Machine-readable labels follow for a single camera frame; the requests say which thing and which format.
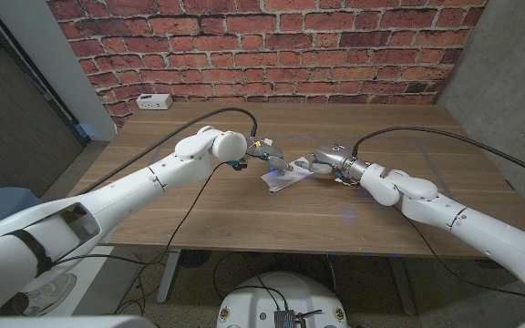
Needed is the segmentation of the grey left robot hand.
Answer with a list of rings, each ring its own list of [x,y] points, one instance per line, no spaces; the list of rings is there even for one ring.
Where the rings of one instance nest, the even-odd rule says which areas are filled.
[[[284,159],[283,152],[275,147],[270,139],[248,137],[246,142],[246,157],[260,159],[270,168],[279,170],[282,174],[285,171],[293,171],[293,166]]]

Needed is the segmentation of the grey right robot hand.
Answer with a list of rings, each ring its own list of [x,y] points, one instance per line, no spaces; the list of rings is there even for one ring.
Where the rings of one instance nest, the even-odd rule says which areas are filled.
[[[338,144],[319,147],[312,152],[308,161],[298,159],[294,164],[318,174],[338,172],[343,178],[351,180],[360,180],[370,166],[369,162],[361,160],[350,149]]]

